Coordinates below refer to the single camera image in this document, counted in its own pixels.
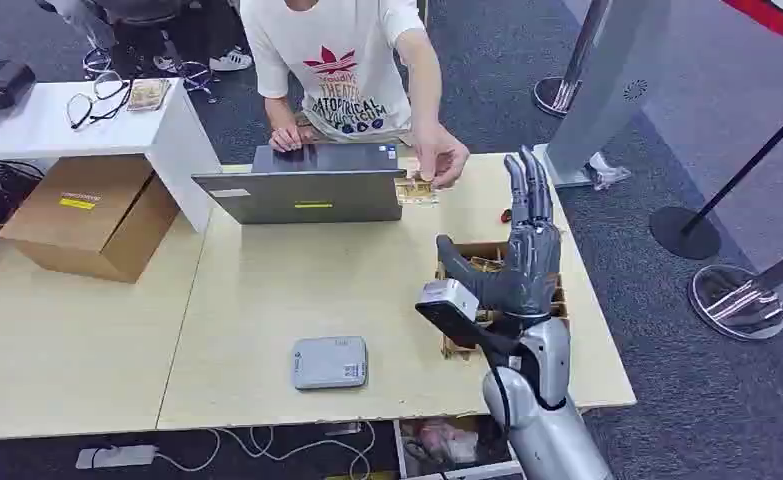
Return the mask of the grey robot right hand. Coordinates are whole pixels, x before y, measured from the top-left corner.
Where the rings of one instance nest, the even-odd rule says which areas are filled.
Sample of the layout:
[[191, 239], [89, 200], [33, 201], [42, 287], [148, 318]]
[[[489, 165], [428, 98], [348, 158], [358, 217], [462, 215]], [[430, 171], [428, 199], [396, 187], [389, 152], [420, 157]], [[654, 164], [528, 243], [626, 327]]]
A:
[[548, 174], [526, 145], [517, 156], [505, 156], [504, 167], [512, 206], [502, 269], [474, 269], [447, 235], [436, 238], [438, 258], [449, 277], [464, 285], [482, 307], [521, 318], [544, 317], [550, 314], [561, 258]]

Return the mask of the person's right hand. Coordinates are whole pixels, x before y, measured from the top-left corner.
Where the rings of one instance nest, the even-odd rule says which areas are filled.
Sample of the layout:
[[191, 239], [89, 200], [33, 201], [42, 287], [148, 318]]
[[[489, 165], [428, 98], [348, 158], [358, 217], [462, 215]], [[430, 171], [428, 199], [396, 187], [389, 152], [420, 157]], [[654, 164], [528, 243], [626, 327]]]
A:
[[311, 125], [286, 125], [276, 127], [271, 133], [269, 145], [277, 152], [290, 152], [315, 142], [317, 131]]

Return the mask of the person's left hand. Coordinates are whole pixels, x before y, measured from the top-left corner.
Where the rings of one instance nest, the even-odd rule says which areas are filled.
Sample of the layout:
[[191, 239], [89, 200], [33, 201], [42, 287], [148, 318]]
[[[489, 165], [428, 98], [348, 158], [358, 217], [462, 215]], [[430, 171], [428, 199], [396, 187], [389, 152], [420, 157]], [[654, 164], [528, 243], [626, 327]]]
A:
[[417, 176], [436, 189], [453, 186], [470, 156], [462, 142], [435, 122], [414, 128], [414, 147], [419, 163]]

